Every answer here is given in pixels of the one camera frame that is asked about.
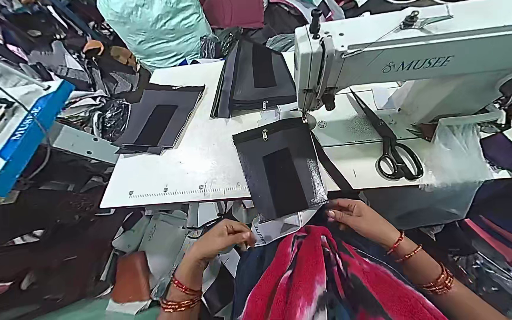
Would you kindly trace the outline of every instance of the hand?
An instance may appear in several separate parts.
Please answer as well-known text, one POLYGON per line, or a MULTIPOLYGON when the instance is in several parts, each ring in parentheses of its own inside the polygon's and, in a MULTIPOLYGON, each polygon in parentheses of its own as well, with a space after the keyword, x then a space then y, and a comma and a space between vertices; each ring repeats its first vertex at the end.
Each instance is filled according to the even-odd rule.
POLYGON ((196 261, 208 262, 231 245, 248 243, 253 246, 254 235, 242 222, 224 219, 200 237, 191 247, 187 256, 196 261))
POLYGON ((387 249, 400 237, 400 231, 360 200, 332 200, 328 209, 327 216, 348 225, 361 236, 387 249))

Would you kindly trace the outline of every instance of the black scissors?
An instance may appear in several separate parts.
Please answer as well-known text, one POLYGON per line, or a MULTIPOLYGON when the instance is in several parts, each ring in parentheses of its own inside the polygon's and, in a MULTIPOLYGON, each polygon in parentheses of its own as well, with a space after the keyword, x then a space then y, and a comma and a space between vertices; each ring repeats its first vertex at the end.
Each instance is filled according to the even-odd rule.
POLYGON ((396 142, 396 135, 394 132, 388 127, 388 125, 384 122, 384 120, 380 119, 370 108, 365 104, 365 102, 357 96, 356 93, 351 91, 353 94, 353 98, 357 101, 363 112, 365 113, 369 122, 373 125, 374 129, 377 133, 382 137, 382 156, 377 160, 377 168, 380 174, 388 179, 398 180, 400 178, 406 178, 407 180, 416 180, 420 178, 424 174, 424 168, 422 167, 422 163, 420 162, 420 158, 410 149, 408 146, 403 145, 402 143, 396 142), (408 154, 412 163, 416 167, 416 173, 413 174, 410 171, 410 168, 406 165, 398 151, 397 148, 400 148, 408 154), (392 168, 391 173, 385 172, 380 163, 385 161, 390 164, 392 168))

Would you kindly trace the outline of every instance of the woman's right hand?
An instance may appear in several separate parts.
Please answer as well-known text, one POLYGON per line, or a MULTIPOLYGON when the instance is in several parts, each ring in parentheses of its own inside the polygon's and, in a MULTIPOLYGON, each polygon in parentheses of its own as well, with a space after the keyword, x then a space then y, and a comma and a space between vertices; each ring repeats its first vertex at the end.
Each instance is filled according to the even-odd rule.
POLYGON ((399 230, 360 200, 331 200, 328 209, 327 216, 348 225, 361 236, 386 249, 390 249, 400 237, 399 230))

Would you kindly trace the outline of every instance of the zipper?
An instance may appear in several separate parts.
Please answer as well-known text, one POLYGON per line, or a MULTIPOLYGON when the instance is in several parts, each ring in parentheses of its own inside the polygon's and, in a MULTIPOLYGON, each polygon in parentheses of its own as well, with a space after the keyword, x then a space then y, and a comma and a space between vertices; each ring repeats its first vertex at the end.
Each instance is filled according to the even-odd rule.
POLYGON ((303 123, 301 118, 290 118, 284 120, 278 120, 271 124, 264 125, 262 127, 257 127, 254 129, 250 129, 248 131, 240 132, 237 135, 233 135, 234 142, 246 142, 254 139, 263 139, 267 141, 275 132, 292 129, 295 127, 308 127, 306 123, 303 123))

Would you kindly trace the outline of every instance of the bangle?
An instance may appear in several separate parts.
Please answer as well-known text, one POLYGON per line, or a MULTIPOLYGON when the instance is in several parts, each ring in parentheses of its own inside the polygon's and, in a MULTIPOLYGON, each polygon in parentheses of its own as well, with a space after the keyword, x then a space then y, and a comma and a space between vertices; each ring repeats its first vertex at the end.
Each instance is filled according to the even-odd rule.
POLYGON ((193 290, 190 287, 185 286, 182 284, 177 278, 175 278, 175 275, 171 276, 171 284, 173 284, 177 289, 179 289, 181 292, 183 292, 186 295, 202 295, 203 291, 201 290, 193 290))
POLYGON ((409 258, 412 258, 413 255, 417 254, 418 252, 420 252, 420 250, 422 250, 422 245, 419 244, 416 249, 412 252, 410 252, 408 255, 405 255, 404 257, 398 259, 398 260, 394 260, 395 262, 398 262, 398 263, 401 263, 403 262, 404 260, 407 260, 409 258))
POLYGON ((417 286, 420 290, 432 295, 443 295, 452 289, 454 278, 451 271, 443 263, 440 263, 440 266, 441 273, 438 278, 425 285, 417 286))
POLYGON ((184 311, 187 309, 194 308, 201 301, 201 296, 198 295, 193 299, 185 300, 185 301, 170 301, 165 298, 161 300, 161 309, 164 312, 178 312, 184 311))
POLYGON ((396 240, 396 242, 394 243, 393 247, 390 248, 390 250, 388 250, 386 252, 386 255, 388 256, 389 254, 391 254, 392 252, 394 252, 396 250, 396 248, 398 247, 398 244, 400 244, 400 242, 404 240, 404 230, 400 231, 400 237, 398 237, 398 239, 396 240))

